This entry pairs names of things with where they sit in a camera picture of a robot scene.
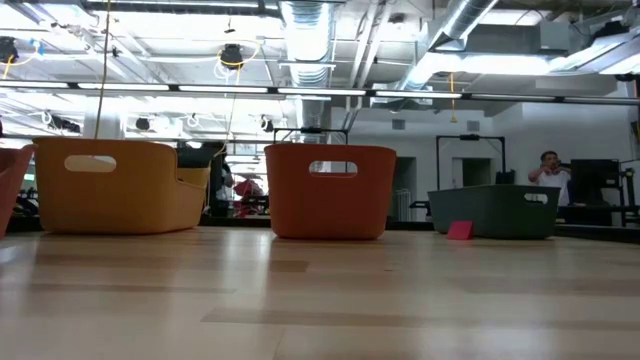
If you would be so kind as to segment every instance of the gray basket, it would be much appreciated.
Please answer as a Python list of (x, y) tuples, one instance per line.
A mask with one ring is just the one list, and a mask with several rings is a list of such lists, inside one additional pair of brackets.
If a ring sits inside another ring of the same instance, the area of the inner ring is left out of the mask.
[[(532, 201), (547, 196), (547, 203)], [(429, 192), (433, 225), (447, 233), (453, 221), (473, 221), (474, 236), (545, 239), (553, 234), (559, 188), (520, 185), (472, 186)]]

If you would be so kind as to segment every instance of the pink object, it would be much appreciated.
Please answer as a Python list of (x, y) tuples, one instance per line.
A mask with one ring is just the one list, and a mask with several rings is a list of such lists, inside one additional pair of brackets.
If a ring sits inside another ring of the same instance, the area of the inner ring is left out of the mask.
[(7, 230), (34, 150), (35, 145), (27, 145), (22, 149), (0, 149), (0, 239)]
[(449, 240), (471, 240), (473, 239), (473, 222), (472, 221), (454, 221), (449, 226), (447, 233)]

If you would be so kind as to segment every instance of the basket handle hole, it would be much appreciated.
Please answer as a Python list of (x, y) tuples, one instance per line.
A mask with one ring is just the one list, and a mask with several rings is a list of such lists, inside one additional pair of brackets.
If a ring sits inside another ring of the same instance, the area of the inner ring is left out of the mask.
[(549, 202), (549, 197), (546, 194), (524, 194), (524, 200), (533, 204), (546, 204)]
[(351, 161), (317, 160), (309, 164), (309, 174), (316, 177), (352, 178), (358, 174), (358, 165)]
[(109, 173), (116, 169), (116, 159), (107, 155), (70, 155), (64, 167), (71, 172)]

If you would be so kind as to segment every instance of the wall vent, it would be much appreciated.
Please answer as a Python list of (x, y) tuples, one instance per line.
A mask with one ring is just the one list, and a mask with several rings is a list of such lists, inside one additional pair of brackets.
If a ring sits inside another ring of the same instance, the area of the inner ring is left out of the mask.
[(469, 132), (479, 132), (480, 131), (480, 121), (477, 121), (477, 120), (467, 121), (467, 131), (469, 131)]
[(404, 130), (405, 129), (405, 121), (403, 119), (392, 119), (391, 120), (391, 128), (393, 130)]

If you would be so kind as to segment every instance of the black monitor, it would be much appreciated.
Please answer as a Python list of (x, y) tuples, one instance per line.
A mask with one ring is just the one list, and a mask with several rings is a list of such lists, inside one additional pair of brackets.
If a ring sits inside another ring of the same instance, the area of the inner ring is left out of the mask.
[(611, 159), (571, 160), (572, 203), (599, 205), (604, 203), (603, 188), (620, 186), (620, 162)]

